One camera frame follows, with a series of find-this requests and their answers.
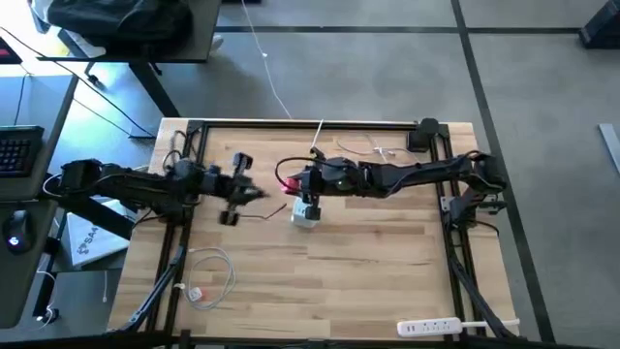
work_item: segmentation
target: black desk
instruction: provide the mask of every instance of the black desk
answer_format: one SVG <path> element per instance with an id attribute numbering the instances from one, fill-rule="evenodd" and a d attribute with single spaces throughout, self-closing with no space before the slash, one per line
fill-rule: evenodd
<path id="1" fill-rule="evenodd" d="M 193 14 L 193 31 L 185 43 L 175 52 L 154 57 L 153 63 L 206 63 L 213 31 L 217 22 L 221 0 L 189 0 Z M 71 56 L 48 56 L 40 60 L 73 61 L 73 62 L 119 62 L 129 63 L 129 67 L 136 75 L 144 89 L 151 97 L 164 117 L 181 117 L 166 90 L 157 79 L 149 62 L 144 60 L 140 52 L 109 52 L 106 55 L 89 58 L 75 45 L 67 42 L 68 37 L 61 35 L 61 40 L 71 51 Z"/>
<path id="2" fill-rule="evenodd" d="M 22 77 L 0 78 L 0 125 L 13 125 Z M 57 204 L 34 201 L 39 194 L 53 151 L 60 138 L 78 79 L 72 76 L 28 77 L 24 84 L 18 125 L 44 127 L 43 148 L 33 173 L 28 178 L 0 179 L 0 221 L 4 221 L 18 206 L 26 209 L 35 225 L 34 247 L 15 256 L 0 242 L 0 328 L 16 325 L 28 297 L 28 290 L 37 265 L 46 247 L 47 235 Z"/>

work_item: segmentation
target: outlet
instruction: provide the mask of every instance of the outlet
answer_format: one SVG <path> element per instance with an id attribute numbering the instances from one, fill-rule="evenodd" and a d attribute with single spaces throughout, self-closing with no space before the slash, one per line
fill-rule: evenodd
<path id="1" fill-rule="evenodd" d="M 424 335 L 457 334 L 463 331 L 458 318 L 401 321 L 396 325 L 398 335 L 415 337 Z"/>

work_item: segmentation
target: black metal frame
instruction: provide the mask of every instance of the black metal frame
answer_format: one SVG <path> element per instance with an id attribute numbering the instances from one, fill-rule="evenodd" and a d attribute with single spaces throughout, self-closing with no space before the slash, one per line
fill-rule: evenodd
<path id="1" fill-rule="evenodd" d="M 211 128 L 261 128 L 261 129 L 308 129 L 315 130 L 319 126 L 317 121 L 295 121 L 288 120 L 274 120 L 274 121 L 228 121 L 228 120 L 190 120 L 187 126 L 187 139 L 183 147 L 183 154 L 190 156 L 191 147 L 190 144 L 199 131 L 201 134 L 200 146 L 198 150 L 197 161 L 202 162 L 206 151 L 206 141 L 208 130 Z M 412 123 L 356 123 L 356 122 L 324 122 L 322 130 L 357 130 L 357 131 L 412 131 L 416 130 L 418 125 L 415 122 Z M 443 125 L 440 130 L 439 138 L 442 142 L 445 150 L 445 156 L 450 158 L 452 156 L 450 132 L 446 125 Z M 434 139 L 430 145 L 431 160 L 439 160 L 439 149 L 437 145 L 437 139 Z M 469 245 L 467 236 L 467 229 L 463 228 L 457 231 L 460 243 L 458 247 L 462 248 L 463 265 L 460 265 L 460 261 L 456 259 L 456 247 L 452 236 L 452 229 L 450 228 L 450 219 L 443 213 L 441 198 L 445 196 L 444 183 L 436 184 L 436 190 L 438 195 L 438 209 L 442 217 L 442 228 L 444 235 L 444 243 L 447 252 L 447 263 L 450 279 L 450 287 L 452 290 L 452 299 L 454 302 L 454 311 L 457 317 L 464 320 L 465 311 L 463 298 L 461 297 L 460 285 L 463 284 L 465 290 L 470 295 L 472 301 L 472 308 L 474 309 L 474 318 L 479 320 L 482 318 L 482 313 L 486 312 L 487 321 L 493 320 L 488 318 L 488 307 L 483 297 L 477 290 L 476 286 L 476 274 L 474 271 L 474 261 Z M 450 183 L 450 192 L 457 198 L 459 197 L 459 190 L 456 181 Z M 180 246 L 186 247 L 189 241 L 189 236 L 192 228 L 191 219 L 187 220 L 187 223 L 183 226 Z M 171 243 L 173 241 L 174 226 L 169 224 L 166 229 L 166 235 L 164 237 L 164 243 L 162 246 L 162 253 L 158 265 L 157 278 L 161 275 L 163 269 L 170 258 Z M 519 254 L 520 258 L 529 258 L 527 263 L 533 263 L 531 261 L 531 255 L 525 254 L 525 256 Z M 183 264 L 185 263 L 185 255 L 181 258 L 180 272 L 177 273 L 174 279 L 174 283 L 180 282 L 183 271 Z M 189 331 L 181 331 L 181 336 L 173 336 L 172 330 L 174 320 L 176 317 L 176 308 L 180 292 L 176 288 L 172 288 L 170 294 L 168 311 L 166 314 L 166 322 L 163 331 L 156 331 L 156 321 L 159 304 L 155 303 L 152 311 L 149 313 L 146 323 L 146 331 L 142 333 L 105 333 L 96 336 L 76 337 L 66 339 L 53 339 L 44 341 L 30 341 L 15 343 L 16 347 L 38 347 L 52 344 L 61 344 L 64 348 L 80 347 L 88 344 L 91 348 L 103 348 L 113 346 L 117 348 L 124 347 L 144 347 L 155 345 L 166 345 L 170 347 L 173 343 L 182 343 L 181 348 L 191 348 L 198 344 L 224 344 L 224 345 L 244 345 L 244 346 L 283 346 L 295 344 L 298 346 L 308 345 L 313 349 L 326 348 L 329 345 L 346 346 L 350 348 L 397 348 L 397 347 L 434 347 L 434 348 L 464 348 L 464 347 L 477 347 L 477 348 L 556 348 L 569 346 L 558 346 L 555 343 L 539 343 L 528 342 L 522 338 L 503 338 L 494 339 L 482 336 L 482 332 L 477 332 L 477 335 L 462 333 L 459 336 L 459 341 L 454 341 L 451 335 L 447 335 L 444 341 L 403 341 L 403 340 L 305 340 L 299 343 L 299 340 L 286 339 L 286 338 L 217 338 L 217 337 L 191 337 Z"/>

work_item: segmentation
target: bag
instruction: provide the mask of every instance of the bag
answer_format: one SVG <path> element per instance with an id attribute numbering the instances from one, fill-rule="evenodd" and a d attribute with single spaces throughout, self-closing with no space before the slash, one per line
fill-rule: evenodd
<path id="1" fill-rule="evenodd" d="M 192 12 L 180 0 L 53 0 L 46 14 L 93 46 L 147 55 L 180 45 L 192 30 Z"/>

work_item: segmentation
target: table leg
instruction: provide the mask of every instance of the table leg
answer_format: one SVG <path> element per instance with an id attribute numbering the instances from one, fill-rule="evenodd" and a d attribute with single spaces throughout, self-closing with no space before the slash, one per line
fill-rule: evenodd
<path id="1" fill-rule="evenodd" d="M 155 102 L 155 105 L 164 117 L 181 117 L 171 98 L 166 93 L 164 86 L 159 82 L 148 63 L 129 63 L 129 68 L 134 72 L 134 75 L 144 86 L 146 93 Z"/>

